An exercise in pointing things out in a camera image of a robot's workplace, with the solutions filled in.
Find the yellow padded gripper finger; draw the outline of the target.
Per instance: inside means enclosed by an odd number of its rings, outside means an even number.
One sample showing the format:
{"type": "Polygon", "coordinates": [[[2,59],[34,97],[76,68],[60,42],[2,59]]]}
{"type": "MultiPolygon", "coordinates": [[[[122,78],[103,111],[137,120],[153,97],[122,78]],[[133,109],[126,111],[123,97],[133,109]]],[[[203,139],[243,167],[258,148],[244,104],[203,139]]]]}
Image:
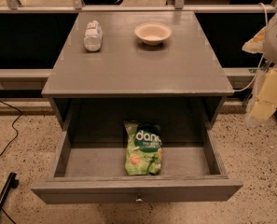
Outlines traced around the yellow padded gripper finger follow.
{"type": "Polygon", "coordinates": [[[256,127],[268,120],[277,110],[277,64],[265,75],[258,96],[250,109],[246,109],[246,124],[256,127]]]}
{"type": "Polygon", "coordinates": [[[250,40],[244,43],[242,50],[248,53],[262,53],[266,27],[263,27],[258,33],[256,33],[250,40]]]}

